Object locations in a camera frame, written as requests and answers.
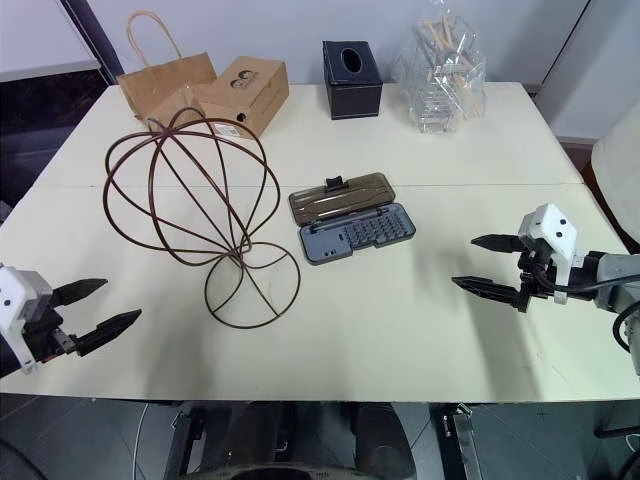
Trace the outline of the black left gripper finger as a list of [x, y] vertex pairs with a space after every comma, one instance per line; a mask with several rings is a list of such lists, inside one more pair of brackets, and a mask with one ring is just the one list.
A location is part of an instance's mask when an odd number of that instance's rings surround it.
[[79, 356], [85, 356], [111, 342], [133, 325], [141, 313], [142, 310], [137, 309], [101, 322], [93, 331], [75, 339], [75, 352]]
[[89, 278], [81, 279], [52, 291], [51, 306], [68, 306], [82, 300], [108, 283], [107, 279]]

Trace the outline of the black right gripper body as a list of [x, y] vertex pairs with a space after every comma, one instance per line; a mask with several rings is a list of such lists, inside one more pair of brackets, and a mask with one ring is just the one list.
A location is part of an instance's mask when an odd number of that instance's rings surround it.
[[547, 299], [554, 294], [546, 286], [546, 269], [551, 260], [552, 249], [542, 239], [534, 240], [531, 246], [525, 246], [518, 260], [520, 273], [520, 291], [516, 298], [516, 309], [525, 313], [532, 297]]

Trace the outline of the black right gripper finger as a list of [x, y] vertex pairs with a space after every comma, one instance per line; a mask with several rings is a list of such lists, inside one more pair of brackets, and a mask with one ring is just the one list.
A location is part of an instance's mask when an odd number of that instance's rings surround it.
[[514, 287], [497, 284], [493, 280], [476, 276], [458, 276], [451, 280], [458, 287], [478, 297], [492, 300], [521, 310], [520, 292]]
[[524, 251], [524, 244], [517, 235], [487, 234], [472, 239], [471, 244], [500, 253]]

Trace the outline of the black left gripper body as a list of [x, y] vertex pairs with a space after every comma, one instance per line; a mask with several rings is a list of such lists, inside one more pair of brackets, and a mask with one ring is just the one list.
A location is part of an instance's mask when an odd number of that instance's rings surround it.
[[23, 337], [36, 361], [77, 351], [76, 337], [61, 330], [63, 318], [55, 310], [61, 305], [58, 295], [43, 299], [23, 327]]

